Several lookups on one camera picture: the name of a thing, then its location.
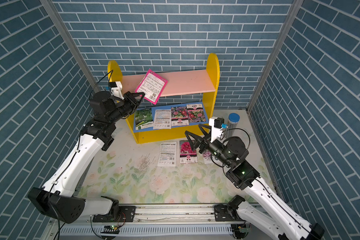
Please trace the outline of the green gourd seed packet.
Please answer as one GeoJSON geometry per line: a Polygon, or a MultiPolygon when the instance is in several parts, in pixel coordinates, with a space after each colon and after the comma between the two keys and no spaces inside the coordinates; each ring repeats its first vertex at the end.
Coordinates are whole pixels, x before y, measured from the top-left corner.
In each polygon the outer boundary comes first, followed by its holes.
{"type": "Polygon", "coordinates": [[[140,109],[135,112],[135,130],[153,127],[154,118],[151,108],[140,109]]]}

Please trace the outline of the white text back seed packet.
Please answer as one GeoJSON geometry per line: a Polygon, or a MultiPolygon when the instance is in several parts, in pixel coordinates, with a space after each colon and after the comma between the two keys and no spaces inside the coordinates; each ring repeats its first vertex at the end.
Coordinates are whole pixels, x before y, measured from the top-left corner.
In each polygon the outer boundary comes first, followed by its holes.
{"type": "Polygon", "coordinates": [[[175,167],[177,160],[177,142],[165,142],[160,145],[158,167],[175,167]]]}

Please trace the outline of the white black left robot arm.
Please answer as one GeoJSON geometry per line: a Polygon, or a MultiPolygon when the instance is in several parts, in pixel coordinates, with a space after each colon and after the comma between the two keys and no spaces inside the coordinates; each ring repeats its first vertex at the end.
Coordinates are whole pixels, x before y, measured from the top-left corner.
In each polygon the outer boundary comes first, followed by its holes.
{"type": "Polygon", "coordinates": [[[76,145],[53,176],[40,188],[32,188],[29,200],[45,216],[71,224],[80,217],[96,216],[114,221],[120,216],[118,200],[109,197],[83,199],[74,196],[76,187],[98,151],[114,141],[115,123],[134,114],[145,93],[126,92],[123,98],[100,91],[89,103],[93,118],[80,131],[76,145]]]}

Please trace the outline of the aluminium corner post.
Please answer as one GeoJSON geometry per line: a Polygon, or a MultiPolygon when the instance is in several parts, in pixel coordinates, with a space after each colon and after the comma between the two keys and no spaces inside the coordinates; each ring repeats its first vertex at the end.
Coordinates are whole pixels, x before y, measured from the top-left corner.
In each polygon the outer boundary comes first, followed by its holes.
{"type": "Polygon", "coordinates": [[[264,67],[264,70],[262,72],[262,75],[261,77],[259,78],[259,81],[258,81],[258,84],[254,90],[254,93],[252,95],[252,98],[248,104],[248,107],[247,107],[247,113],[250,115],[251,112],[253,111],[254,107],[255,107],[255,104],[256,104],[256,101],[262,91],[262,88],[264,87],[266,81],[267,81],[267,77],[269,76],[270,72],[271,72],[271,69],[276,61],[276,58],[283,46],[283,43],[292,27],[292,24],[300,10],[300,7],[302,6],[303,4],[303,0],[296,0],[296,1],[293,1],[292,5],[291,5],[291,8],[288,12],[288,15],[285,19],[285,22],[283,23],[282,27],[281,27],[281,30],[280,30],[280,33],[275,41],[275,44],[272,48],[272,51],[268,57],[268,60],[267,60],[267,63],[264,67]]]}
{"type": "Polygon", "coordinates": [[[86,64],[82,54],[80,53],[74,39],[72,38],[68,28],[66,27],[63,19],[61,18],[60,14],[58,13],[53,1],[50,0],[40,0],[43,8],[49,15],[50,19],[54,23],[55,27],[57,28],[59,34],[63,38],[65,44],[67,45],[68,49],[70,50],[71,54],[75,58],[77,64],[79,65],[80,69],[84,73],[85,77],[87,78],[90,85],[94,88],[94,91],[99,91],[99,87],[96,85],[95,78],[91,73],[88,65],[86,64]]]}

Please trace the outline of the aluminium corner post left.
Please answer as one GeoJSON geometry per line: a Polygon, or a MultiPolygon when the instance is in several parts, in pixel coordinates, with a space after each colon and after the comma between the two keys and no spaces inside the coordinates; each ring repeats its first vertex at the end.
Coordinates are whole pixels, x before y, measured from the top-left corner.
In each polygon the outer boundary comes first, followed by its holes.
{"type": "Polygon", "coordinates": [[[54,23],[55,27],[57,28],[59,34],[63,38],[65,44],[67,45],[68,49],[70,50],[71,54],[75,58],[77,64],[79,65],[80,69],[84,73],[85,77],[87,78],[90,85],[94,88],[94,91],[99,91],[99,87],[96,85],[95,78],[91,73],[88,65],[86,64],[82,54],[80,53],[74,39],[72,38],[68,28],[66,27],[63,19],[61,18],[60,14],[58,13],[53,1],[50,0],[40,0],[43,8],[49,15],[50,19],[54,23]]]}

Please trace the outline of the pink back seed packet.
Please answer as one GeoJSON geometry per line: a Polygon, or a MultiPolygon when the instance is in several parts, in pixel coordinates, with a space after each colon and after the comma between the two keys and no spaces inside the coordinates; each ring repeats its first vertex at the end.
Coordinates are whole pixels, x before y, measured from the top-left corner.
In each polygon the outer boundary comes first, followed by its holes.
{"type": "Polygon", "coordinates": [[[144,93],[144,99],[156,105],[168,81],[149,69],[135,89],[136,93],[144,93]]]}

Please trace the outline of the purple flower seed packet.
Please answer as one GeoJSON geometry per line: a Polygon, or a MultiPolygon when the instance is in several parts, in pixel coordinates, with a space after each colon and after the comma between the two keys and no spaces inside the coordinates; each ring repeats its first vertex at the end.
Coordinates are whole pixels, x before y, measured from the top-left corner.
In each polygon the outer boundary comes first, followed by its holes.
{"type": "Polygon", "coordinates": [[[204,153],[202,153],[202,156],[206,165],[213,164],[213,156],[209,151],[205,151],[204,153]]]}

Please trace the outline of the white text packet lower shelf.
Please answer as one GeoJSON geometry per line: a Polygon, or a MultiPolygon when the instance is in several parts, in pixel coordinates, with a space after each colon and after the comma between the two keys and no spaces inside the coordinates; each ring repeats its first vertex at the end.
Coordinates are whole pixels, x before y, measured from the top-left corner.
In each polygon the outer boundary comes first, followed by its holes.
{"type": "Polygon", "coordinates": [[[154,130],[161,129],[171,129],[172,119],[171,119],[171,110],[155,110],[154,117],[154,130]]]}

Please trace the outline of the aluminium corner post right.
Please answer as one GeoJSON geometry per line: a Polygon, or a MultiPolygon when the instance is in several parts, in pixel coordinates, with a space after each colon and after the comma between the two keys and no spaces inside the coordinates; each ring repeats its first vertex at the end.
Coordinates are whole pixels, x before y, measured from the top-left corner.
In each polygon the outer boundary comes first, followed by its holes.
{"type": "Polygon", "coordinates": [[[267,81],[267,77],[269,76],[270,72],[271,72],[271,69],[276,61],[276,58],[283,46],[283,43],[292,27],[292,24],[300,10],[300,7],[302,6],[303,4],[303,0],[296,0],[296,1],[293,1],[292,5],[291,5],[291,8],[288,12],[288,15],[285,19],[285,22],[283,23],[282,27],[281,27],[281,30],[280,30],[280,33],[275,41],[275,44],[272,48],[272,51],[268,57],[268,60],[267,60],[267,63],[264,67],[264,70],[262,72],[262,75],[261,77],[259,78],[259,81],[258,81],[258,84],[254,90],[254,93],[252,95],[252,98],[248,104],[248,107],[247,107],[247,113],[250,115],[251,112],[253,111],[254,107],[255,107],[255,104],[256,104],[256,101],[262,91],[262,88],[264,87],[266,81],[267,81]]]}

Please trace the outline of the pink hollyhock seed packet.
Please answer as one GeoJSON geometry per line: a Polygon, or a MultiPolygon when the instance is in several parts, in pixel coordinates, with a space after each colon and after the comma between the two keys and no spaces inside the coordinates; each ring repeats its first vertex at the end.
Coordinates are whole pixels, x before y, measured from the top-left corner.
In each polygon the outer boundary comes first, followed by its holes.
{"type": "Polygon", "coordinates": [[[180,141],[180,164],[195,164],[198,162],[197,152],[192,150],[188,141],[180,141]]]}

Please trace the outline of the clear pencil tube blue lid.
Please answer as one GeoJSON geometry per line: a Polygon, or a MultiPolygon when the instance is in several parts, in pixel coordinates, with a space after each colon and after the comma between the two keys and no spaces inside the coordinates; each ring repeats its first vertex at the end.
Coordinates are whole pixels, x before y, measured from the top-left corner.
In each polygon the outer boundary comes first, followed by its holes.
{"type": "Polygon", "coordinates": [[[231,113],[228,116],[228,128],[226,131],[226,138],[232,137],[234,130],[237,127],[238,122],[240,121],[240,116],[236,113],[231,113]]]}

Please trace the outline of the pink aster seed packet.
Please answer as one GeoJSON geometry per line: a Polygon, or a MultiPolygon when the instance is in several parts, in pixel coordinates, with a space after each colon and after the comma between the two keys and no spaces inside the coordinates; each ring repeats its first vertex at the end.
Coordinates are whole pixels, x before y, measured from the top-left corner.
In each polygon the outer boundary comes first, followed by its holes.
{"type": "Polygon", "coordinates": [[[188,126],[189,117],[188,110],[186,107],[171,107],[171,126],[180,127],[188,126]]]}

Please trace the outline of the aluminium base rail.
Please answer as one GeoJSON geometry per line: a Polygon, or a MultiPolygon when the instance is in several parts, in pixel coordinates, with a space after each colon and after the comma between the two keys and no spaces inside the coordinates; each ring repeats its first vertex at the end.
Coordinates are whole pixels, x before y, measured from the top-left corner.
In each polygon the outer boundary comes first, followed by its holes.
{"type": "Polygon", "coordinates": [[[253,226],[233,219],[218,204],[121,205],[122,218],[95,223],[90,217],[72,224],[50,221],[43,240],[93,239],[121,240],[126,237],[227,235],[245,238],[253,226]]]}

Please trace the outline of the yellow wooden shelf unit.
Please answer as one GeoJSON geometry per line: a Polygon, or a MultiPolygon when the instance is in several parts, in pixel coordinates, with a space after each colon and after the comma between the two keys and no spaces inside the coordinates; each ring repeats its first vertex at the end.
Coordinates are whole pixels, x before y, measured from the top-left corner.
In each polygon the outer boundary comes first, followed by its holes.
{"type": "MultiPolygon", "coordinates": [[[[158,102],[153,105],[145,101],[140,107],[165,108],[202,103],[207,120],[213,116],[220,83],[220,64],[215,53],[209,54],[205,70],[159,73],[159,76],[168,82],[158,102]]],[[[197,123],[170,130],[147,128],[137,131],[134,117],[131,116],[127,118],[127,124],[137,144],[184,138],[185,131],[202,134],[197,123]]]]}

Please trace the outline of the mixed aster flower seed packet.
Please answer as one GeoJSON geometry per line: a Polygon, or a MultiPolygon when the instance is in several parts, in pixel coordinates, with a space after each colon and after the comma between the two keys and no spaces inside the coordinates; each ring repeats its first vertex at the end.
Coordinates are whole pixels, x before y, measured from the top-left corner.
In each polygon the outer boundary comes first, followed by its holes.
{"type": "Polygon", "coordinates": [[[187,112],[190,124],[206,121],[206,115],[202,104],[188,104],[187,112]]]}

